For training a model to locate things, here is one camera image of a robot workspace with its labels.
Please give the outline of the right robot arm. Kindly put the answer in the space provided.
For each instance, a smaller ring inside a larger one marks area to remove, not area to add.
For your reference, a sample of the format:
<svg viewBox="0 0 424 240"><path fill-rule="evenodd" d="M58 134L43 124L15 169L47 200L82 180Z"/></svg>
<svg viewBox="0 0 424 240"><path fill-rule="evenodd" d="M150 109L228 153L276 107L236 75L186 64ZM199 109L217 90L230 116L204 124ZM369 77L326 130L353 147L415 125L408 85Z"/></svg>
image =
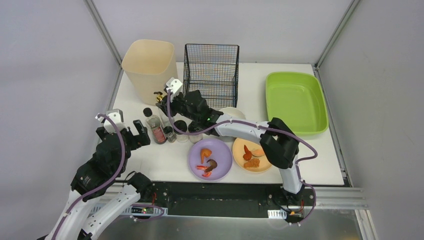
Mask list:
<svg viewBox="0 0 424 240"><path fill-rule="evenodd" d="M267 160L279 169L283 190L292 196L304 189L295 162L298 158L300 138L279 118L255 122L234 118L208 106L207 101L195 90L187 95L169 93L157 95L156 106L168 117L181 115L194 124L200 134L244 139L260 145Z"/></svg>

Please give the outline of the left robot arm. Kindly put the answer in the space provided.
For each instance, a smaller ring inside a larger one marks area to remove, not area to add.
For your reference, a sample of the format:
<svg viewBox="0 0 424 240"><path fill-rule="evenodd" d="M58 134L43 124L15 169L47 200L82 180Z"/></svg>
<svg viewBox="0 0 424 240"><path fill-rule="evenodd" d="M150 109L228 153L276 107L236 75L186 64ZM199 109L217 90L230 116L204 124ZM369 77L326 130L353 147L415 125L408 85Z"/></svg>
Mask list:
<svg viewBox="0 0 424 240"><path fill-rule="evenodd" d="M95 240L124 210L152 196L152 181L135 172L115 198L94 215L90 214L106 190L125 171L131 152L151 143L148 129L140 120L133 121L137 135L133 135L121 120L114 124L120 133L107 130L104 125L96 129L100 143L91 159L77 169L65 208L52 231L42 236L43 240Z"/></svg>

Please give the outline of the soy sauce bottle red label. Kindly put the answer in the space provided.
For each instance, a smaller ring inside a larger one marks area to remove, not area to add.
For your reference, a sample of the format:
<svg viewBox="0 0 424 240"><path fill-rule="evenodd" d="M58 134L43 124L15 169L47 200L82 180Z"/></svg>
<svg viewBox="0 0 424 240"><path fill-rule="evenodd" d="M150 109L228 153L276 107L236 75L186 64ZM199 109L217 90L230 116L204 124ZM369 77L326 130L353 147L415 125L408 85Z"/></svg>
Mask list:
<svg viewBox="0 0 424 240"><path fill-rule="evenodd" d="M154 141L157 144L164 144L167 141L167 138L162 130L161 119L157 115L154 115L149 107L143 109L143 114L146 117L146 124L149 126L153 134Z"/></svg>

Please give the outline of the clear bottle gold pump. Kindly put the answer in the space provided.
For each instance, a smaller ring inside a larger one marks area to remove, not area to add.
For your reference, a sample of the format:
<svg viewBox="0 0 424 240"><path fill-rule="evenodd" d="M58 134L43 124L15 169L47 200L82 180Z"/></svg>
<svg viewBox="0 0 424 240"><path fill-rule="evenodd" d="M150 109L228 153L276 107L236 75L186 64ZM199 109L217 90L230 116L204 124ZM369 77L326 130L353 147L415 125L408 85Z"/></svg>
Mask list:
<svg viewBox="0 0 424 240"><path fill-rule="evenodd" d="M168 96L164 95L161 91L155 91L153 94L156 95L157 103L155 105L159 109L159 116L163 127L172 127L171 122L175 122L175 119L172 110L168 113Z"/></svg>

